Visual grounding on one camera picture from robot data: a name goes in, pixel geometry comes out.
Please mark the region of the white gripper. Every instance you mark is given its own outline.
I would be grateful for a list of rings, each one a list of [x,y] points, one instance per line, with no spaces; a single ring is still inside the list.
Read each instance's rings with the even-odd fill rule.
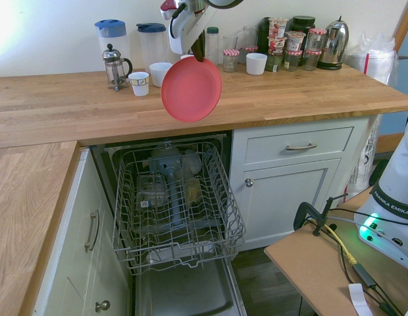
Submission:
[[[202,63],[205,56],[204,29],[211,19],[211,9],[199,14],[188,10],[174,11],[168,28],[168,38],[172,52],[186,54],[190,49],[198,62]]]

